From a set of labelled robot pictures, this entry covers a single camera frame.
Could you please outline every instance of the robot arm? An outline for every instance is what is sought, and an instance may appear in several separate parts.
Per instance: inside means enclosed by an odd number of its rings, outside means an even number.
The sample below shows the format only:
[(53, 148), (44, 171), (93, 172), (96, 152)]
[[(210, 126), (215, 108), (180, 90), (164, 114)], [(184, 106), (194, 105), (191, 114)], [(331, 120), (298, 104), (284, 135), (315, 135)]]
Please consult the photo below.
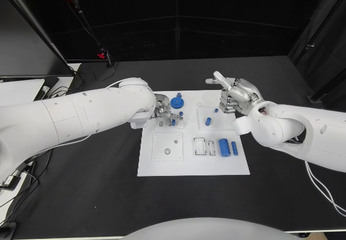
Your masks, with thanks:
[(0, 181), (43, 149), (127, 122), (137, 129), (151, 118), (177, 118), (168, 103), (145, 81), (128, 78), (118, 88), (0, 107)]
[[(219, 108), (245, 116), (232, 122), (238, 135), (252, 133), (256, 142), (324, 168), (346, 172), (346, 113), (278, 105), (265, 101), (258, 88), (243, 79), (225, 78), (216, 71), (206, 83), (220, 84)], [(302, 143), (289, 139), (305, 129)]]

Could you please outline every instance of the black wall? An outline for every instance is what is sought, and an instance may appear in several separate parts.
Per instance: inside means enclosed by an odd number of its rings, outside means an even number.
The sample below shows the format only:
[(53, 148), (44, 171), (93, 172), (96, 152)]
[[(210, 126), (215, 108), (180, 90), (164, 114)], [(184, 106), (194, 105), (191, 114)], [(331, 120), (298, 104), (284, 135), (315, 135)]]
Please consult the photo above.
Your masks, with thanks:
[[(69, 0), (24, 0), (65, 59), (98, 59)], [(115, 61), (287, 55), (320, 0), (79, 0)]]

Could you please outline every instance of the black stand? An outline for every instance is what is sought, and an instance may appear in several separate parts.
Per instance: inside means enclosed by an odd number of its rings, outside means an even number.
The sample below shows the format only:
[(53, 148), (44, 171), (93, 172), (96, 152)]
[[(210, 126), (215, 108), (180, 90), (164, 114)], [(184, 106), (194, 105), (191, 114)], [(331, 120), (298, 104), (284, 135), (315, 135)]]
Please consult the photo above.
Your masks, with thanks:
[(328, 94), (328, 92), (337, 87), (337, 85), (346, 79), (346, 68), (338, 72), (336, 77), (328, 81), (328, 83), (323, 86), (318, 92), (313, 96), (307, 96), (307, 99), (311, 104), (321, 104), (321, 98)]
[(73, 7), (75, 7), (76, 10), (78, 10), (78, 14), (79, 14), (79, 16), (80, 16), (80, 20), (82, 20), (82, 22), (83, 22), (83, 24), (85, 24), (85, 26), (86, 26), (86, 29), (85, 29), (85, 30), (88, 31), (89, 35), (91, 35), (92, 38), (95, 39), (95, 43), (96, 43), (96, 46), (98, 46), (98, 48), (99, 48), (99, 50), (101, 50), (101, 53), (102, 53), (102, 54), (105, 55), (105, 57), (106, 57), (106, 66), (105, 66), (105, 67), (106, 67), (106, 68), (112, 68), (112, 67), (114, 67), (112, 57), (111, 57), (111, 55), (109, 55), (109, 52), (108, 52), (105, 46), (101, 44), (95, 33), (93, 33), (93, 30), (92, 30), (92, 27), (91, 27), (91, 25), (89, 25), (89, 22), (88, 22), (88, 20), (86, 20), (86, 18), (85, 18), (85, 14), (83, 14), (83, 11), (82, 11), (82, 8), (80, 8), (80, 5), (79, 5), (78, 0), (72, 0), (72, 4), (73, 4)]

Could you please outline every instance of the black table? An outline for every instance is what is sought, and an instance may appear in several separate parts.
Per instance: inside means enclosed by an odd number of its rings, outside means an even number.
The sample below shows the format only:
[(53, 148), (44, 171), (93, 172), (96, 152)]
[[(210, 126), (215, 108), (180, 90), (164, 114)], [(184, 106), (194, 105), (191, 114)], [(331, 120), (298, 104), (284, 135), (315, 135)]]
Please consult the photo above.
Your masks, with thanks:
[[(103, 63), (82, 64), (79, 71), (99, 79), (111, 74)], [(253, 83), (265, 100), (317, 107), (285, 56), (119, 62), (102, 82), (83, 74), (83, 90), (128, 77), (141, 77), (153, 91), (216, 90), (219, 85), (204, 84), (213, 71)], [(14, 239), (124, 236), (196, 217), (245, 220), (282, 231), (346, 229), (346, 218), (315, 190), (304, 162), (262, 147), (251, 134), (240, 140), (251, 175), (239, 176), (137, 177), (141, 129), (128, 123), (56, 148), (39, 188), (14, 216)], [(310, 166), (341, 202), (346, 174)]]

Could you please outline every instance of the blue object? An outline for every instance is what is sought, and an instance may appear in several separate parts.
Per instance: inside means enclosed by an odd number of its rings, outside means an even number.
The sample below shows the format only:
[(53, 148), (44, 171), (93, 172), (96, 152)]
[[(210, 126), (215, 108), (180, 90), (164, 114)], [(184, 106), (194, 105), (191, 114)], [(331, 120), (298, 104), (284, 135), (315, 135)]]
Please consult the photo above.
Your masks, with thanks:
[(180, 97), (173, 97), (170, 100), (170, 106), (174, 109), (180, 109), (184, 105), (184, 100)]
[(229, 141), (225, 138), (222, 138), (217, 141), (217, 146), (219, 146), (220, 156), (229, 157), (230, 156)]
[(232, 153), (235, 156), (238, 156), (238, 149), (236, 149), (236, 142), (232, 141)]
[(204, 125), (209, 126), (209, 125), (210, 125), (210, 122), (212, 122), (212, 119), (207, 117), (207, 118), (206, 118)]

